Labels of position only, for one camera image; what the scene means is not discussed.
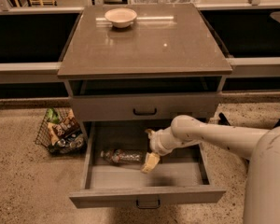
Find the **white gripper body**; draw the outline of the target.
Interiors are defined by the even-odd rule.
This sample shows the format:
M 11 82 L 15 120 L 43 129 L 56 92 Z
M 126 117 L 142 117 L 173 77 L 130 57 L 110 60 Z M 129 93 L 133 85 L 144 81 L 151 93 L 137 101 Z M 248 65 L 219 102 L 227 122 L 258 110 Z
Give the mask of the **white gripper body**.
M 150 149 L 160 156 L 165 156 L 177 148 L 177 139 L 174 137 L 171 128 L 154 131 L 149 139 Z

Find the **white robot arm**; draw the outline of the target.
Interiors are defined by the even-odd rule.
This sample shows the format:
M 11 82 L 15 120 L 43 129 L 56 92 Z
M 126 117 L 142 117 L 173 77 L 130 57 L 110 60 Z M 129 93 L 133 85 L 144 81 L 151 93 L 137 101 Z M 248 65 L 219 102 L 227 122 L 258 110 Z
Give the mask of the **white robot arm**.
M 244 224 L 280 224 L 280 126 L 266 129 L 203 123 L 175 117 L 164 129 L 147 130 L 151 151 L 142 167 L 151 172 L 160 157 L 176 148 L 205 141 L 249 160 L 245 186 Z

